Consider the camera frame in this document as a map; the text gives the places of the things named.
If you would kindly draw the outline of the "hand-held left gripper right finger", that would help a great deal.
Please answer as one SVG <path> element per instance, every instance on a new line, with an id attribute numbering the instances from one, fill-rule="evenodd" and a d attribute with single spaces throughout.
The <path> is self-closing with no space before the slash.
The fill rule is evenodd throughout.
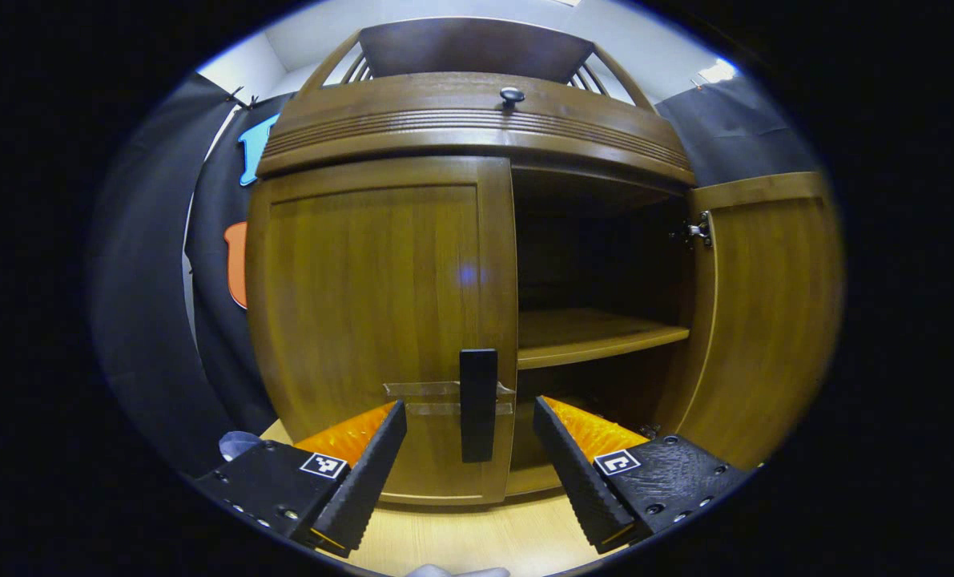
<path id="1" fill-rule="evenodd" d="M 752 475 L 682 436 L 650 441 L 551 397 L 536 398 L 533 430 L 600 554 L 670 532 Z"/>

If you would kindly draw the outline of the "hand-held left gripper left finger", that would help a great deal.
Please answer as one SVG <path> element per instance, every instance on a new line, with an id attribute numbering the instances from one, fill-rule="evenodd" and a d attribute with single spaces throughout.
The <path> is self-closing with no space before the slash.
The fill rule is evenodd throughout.
<path id="1" fill-rule="evenodd" d="M 305 449 L 231 432 L 221 442 L 230 460 L 192 485 L 276 536 L 346 558 L 362 543 L 405 439 L 404 402 L 386 403 L 341 424 L 352 431 L 364 425 L 371 431 L 360 439 L 355 458 L 323 443 Z"/>

